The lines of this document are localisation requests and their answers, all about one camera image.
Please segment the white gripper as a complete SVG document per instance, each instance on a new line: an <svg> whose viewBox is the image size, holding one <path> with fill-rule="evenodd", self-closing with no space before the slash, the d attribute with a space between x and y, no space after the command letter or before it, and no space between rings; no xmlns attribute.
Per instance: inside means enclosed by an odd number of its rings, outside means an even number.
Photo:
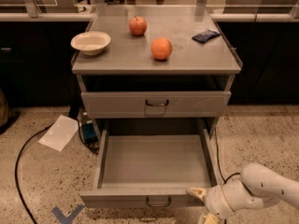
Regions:
<svg viewBox="0 0 299 224"><path fill-rule="evenodd" d="M215 186L207 192L202 188L189 188L187 192L202 202L205 201L206 209L212 213L202 214L197 224L219 224L219 219L232 217L237 211L245 209L249 197L248 189L239 179Z"/></svg>

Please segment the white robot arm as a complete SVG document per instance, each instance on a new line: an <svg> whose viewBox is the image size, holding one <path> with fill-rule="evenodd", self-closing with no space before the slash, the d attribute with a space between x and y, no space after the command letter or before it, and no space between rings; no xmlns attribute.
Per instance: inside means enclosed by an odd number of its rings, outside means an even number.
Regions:
<svg viewBox="0 0 299 224"><path fill-rule="evenodd" d="M189 188L187 192L202 201L208 211L198 224L219 224L237 211L263 209L280 201L299 207L299 183L258 163L245 165L240 177L226 184Z"/></svg>

